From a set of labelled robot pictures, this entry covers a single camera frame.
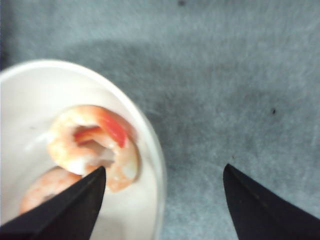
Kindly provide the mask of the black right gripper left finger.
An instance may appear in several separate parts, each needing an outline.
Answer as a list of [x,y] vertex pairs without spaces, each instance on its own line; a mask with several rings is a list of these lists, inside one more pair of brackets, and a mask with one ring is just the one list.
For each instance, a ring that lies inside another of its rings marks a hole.
[[60,194],[0,227],[2,240],[88,240],[106,186],[103,166]]

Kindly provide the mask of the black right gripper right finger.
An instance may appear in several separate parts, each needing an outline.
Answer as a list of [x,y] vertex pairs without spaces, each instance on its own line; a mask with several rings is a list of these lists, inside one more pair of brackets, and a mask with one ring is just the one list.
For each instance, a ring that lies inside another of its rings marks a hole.
[[231,164],[223,170],[227,207],[240,240],[318,240],[320,220]]

